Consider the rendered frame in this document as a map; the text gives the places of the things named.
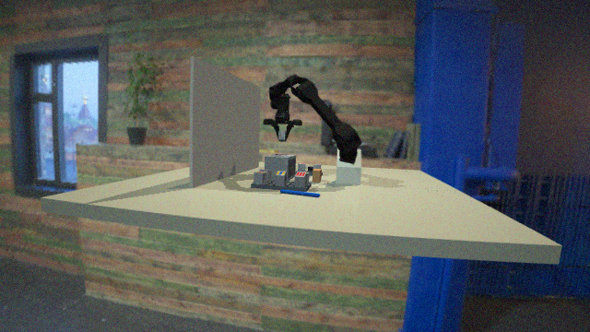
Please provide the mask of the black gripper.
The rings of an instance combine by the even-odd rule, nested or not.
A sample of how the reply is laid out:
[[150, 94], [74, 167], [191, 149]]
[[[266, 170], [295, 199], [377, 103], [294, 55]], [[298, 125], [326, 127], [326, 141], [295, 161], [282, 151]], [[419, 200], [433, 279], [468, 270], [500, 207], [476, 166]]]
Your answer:
[[[289, 112], [289, 108], [277, 108], [279, 110], [280, 113], [283, 113], [283, 110], [286, 110], [285, 112]], [[302, 120], [294, 120], [293, 121], [289, 121], [286, 120], [287, 122], [284, 123], [284, 125], [287, 125], [287, 132], [286, 132], [286, 140], [288, 138], [289, 132], [291, 130], [292, 127], [294, 127], [294, 125], [302, 125]], [[279, 131], [279, 125], [278, 124], [282, 124], [282, 123], [276, 123], [275, 120], [273, 119], [264, 119], [263, 125], [271, 125], [274, 126], [276, 133], [277, 133], [277, 139], [278, 139], [278, 131]]]

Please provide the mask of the dark blue thin rod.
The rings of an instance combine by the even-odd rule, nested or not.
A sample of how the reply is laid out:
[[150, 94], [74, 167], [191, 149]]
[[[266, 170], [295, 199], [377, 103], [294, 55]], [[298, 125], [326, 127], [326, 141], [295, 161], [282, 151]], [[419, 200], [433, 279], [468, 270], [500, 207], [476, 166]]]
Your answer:
[[291, 190], [280, 190], [280, 193], [284, 193], [284, 194], [292, 194], [292, 195], [299, 195], [299, 196], [314, 196], [314, 197], [320, 197], [320, 194], [316, 194], [316, 193], [307, 193], [307, 192], [300, 192], [300, 191], [291, 191]]

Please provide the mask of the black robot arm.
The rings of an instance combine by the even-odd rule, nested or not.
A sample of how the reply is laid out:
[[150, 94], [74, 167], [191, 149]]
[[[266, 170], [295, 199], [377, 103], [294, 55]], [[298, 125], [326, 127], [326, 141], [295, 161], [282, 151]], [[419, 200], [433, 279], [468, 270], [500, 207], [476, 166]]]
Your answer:
[[[301, 84], [294, 88], [295, 84]], [[291, 88], [291, 93], [300, 99], [303, 103], [309, 103], [324, 119], [324, 121], [333, 130], [333, 139], [337, 143], [339, 149], [340, 161], [355, 164], [358, 156], [357, 146], [361, 144], [361, 140], [354, 128], [348, 123], [342, 122], [336, 114], [328, 108], [318, 95], [318, 89], [314, 83], [306, 78], [292, 75], [287, 77], [284, 81], [278, 82], [269, 88], [270, 106], [273, 109], [289, 108], [289, 94], [285, 94], [288, 88]], [[277, 110], [275, 115], [276, 123], [286, 123], [289, 120], [289, 113], [280, 113]]]

